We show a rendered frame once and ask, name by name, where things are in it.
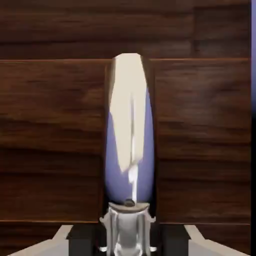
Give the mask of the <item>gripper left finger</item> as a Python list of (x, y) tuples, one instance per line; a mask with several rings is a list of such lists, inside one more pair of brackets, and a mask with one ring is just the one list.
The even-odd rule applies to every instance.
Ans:
[(62, 225), (51, 239), (44, 240), (7, 256), (106, 256), (106, 247), (98, 247), (92, 225), (85, 233), (71, 235), (74, 225)]

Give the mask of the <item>dark wood cabinet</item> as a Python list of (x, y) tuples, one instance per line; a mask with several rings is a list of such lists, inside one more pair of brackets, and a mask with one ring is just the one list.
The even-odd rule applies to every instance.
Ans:
[[(111, 61), (121, 53), (138, 53), (146, 64), (251, 63), (251, 0), (0, 0), (0, 61)], [(96, 221), (0, 221), (0, 256), (50, 239), (62, 224)], [(245, 225), (161, 223), (194, 224), (207, 239), (251, 252), (251, 219)]]

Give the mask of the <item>curved shiny metal handle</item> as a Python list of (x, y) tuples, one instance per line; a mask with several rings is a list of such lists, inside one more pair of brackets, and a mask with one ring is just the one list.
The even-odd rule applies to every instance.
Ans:
[(121, 53), (109, 72), (104, 185), (106, 256), (151, 256), (155, 181), (154, 120), (145, 63)]

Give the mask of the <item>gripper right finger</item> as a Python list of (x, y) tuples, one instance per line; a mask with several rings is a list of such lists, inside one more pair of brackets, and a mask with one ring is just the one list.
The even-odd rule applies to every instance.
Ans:
[(196, 225), (153, 224), (151, 256), (250, 256), (211, 239)]

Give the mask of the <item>dark wood cabinet door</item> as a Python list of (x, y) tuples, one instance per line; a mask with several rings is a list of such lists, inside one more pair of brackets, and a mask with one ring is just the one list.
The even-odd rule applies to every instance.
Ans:
[[(152, 59), (156, 216), (247, 225), (248, 58)], [(94, 222), (103, 209), (109, 59), (0, 61), (0, 222)]]

